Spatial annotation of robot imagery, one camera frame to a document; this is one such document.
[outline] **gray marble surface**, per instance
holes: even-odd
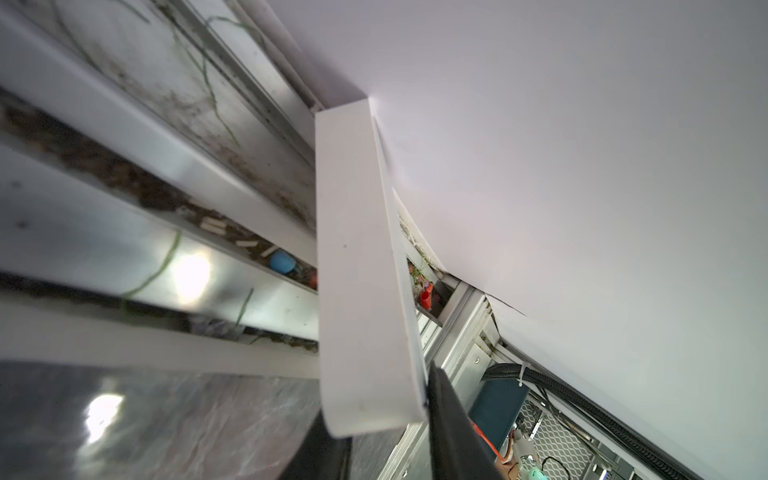
[[[277,478],[319,410],[316,380],[0,362],[0,478]],[[353,443],[375,480],[402,431]]]

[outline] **metal mesh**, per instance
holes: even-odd
[[[525,417],[523,426],[526,435],[530,435],[540,411],[534,404],[534,400],[530,398],[523,404],[521,413]],[[592,460],[592,452],[584,447],[574,434],[546,413],[541,417],[541,426],[534,437],[534,443],[541,460],[548,456],[560,460],[568,468],[573,480],[577,480],[584,474]],[[552,460],[547,462],[545,474],[550,480],[568,480],[563,468]]]

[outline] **mint green object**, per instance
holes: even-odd
[[[528,480],[549,480],[544,473],[538,468],[531,468],[528,470]]]

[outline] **white wall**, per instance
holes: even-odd
[[[760,477],[768,3],[271,4],[324,98],[374,98],[437,255],[526,315],[495,303],[507,340],[704,478]]]

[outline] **red wire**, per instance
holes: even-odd
[[[489,447],[491,447],[491,450],[493,450],[493,452],[496,454],[496,456],[498,457],[498,459],[499,459],[499,460],[501,460],[501,462],[502,462],[502,463],[504,463],[504,461],[505,461],[505,458],[504,458],[504,457],[502,457],[502,454],[501,454],[501,453],[499,453],[499,452],[498,452],[498,450],[496,449],[496,447],[494,447],[494,446],[493,446],[493,444],[491,443],[491,441],[490,441],[490,440],[488,440],[488,437],[486,437],[486,436],[485,436],[485,433],[483,433],[483,432],[482,432],[482,430],[480,429],[480,427],[478,427],[478,426],[477,426],[477,425],[476,425],[476,424],[475,424],[475,423],[474,423],[472,420],[470,420],[470,421],[469,421],[469,423],[471,423],[471,424],[472,424],[472,428],[474,428],[474,429],[475,429],[475,433],[477,433],[478,435],[480,435],[480,438],[482,438],[483,440],[485,440],[485,443],[487,443],[487,444],[488,444],[488,446],[489,446]]]

